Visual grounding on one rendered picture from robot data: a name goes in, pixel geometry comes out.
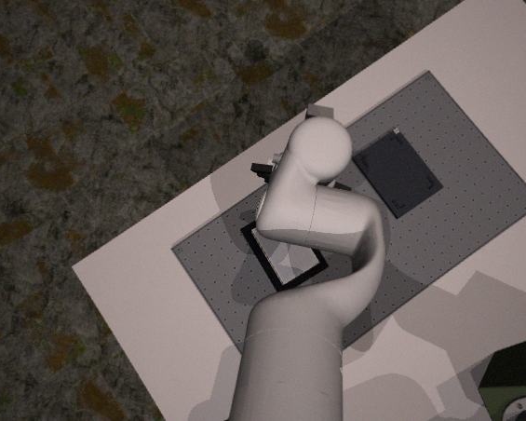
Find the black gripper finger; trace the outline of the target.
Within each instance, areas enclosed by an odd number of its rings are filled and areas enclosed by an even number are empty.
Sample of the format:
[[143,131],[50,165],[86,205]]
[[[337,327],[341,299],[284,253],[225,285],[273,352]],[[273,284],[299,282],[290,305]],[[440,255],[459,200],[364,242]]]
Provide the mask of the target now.
[[341,183],[337,183],[337,182],[335,183],[334,188],[339,188],[339,189],[343,189],[343,190],[351,191],[351,187],[346,186],[346,185],[341,184]]
[[273,168],[273,165],[252,163],[250,170],[257,173],[258,177],[264,178],[265,183],[269,183],[269,178],[270,178],[272,168]]

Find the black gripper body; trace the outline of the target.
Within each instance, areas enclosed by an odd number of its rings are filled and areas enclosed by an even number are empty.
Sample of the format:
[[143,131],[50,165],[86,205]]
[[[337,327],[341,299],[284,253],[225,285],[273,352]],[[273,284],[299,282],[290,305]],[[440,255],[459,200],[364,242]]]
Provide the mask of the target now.
[[[277,166],[278,166],[278,165],[277,165],[276,163],[274,163],[273,168],[272,168],[272,171],[271,171],[271,174],[270,174],[269,183],[271,182],[271,180],[272,180],[272,178],[273,178],[273,176],[274,176],[274,173],[275,173],[275,171],[276,171]],[[335,183],[336,183],[336,178],[335,178],[335,179],[334,179],[329,185],[327,185],[327,186],[328,186],[328,187],[333,187],[333,188],[334,188]]]

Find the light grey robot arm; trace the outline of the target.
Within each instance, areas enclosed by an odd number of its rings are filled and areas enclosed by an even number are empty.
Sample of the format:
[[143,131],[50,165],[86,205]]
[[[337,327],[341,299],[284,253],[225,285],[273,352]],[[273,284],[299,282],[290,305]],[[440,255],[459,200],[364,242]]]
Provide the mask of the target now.
[[255,222],[264,238],[349,256],[352,274],[275,292],[253,307],[224,421],[344,421],[343,329],[377,292],[385,243],[372,198],[327,186],[353,154],[348,130],[333,118],[333,108],[308,103],[284,153],[273,156],[278,166]]

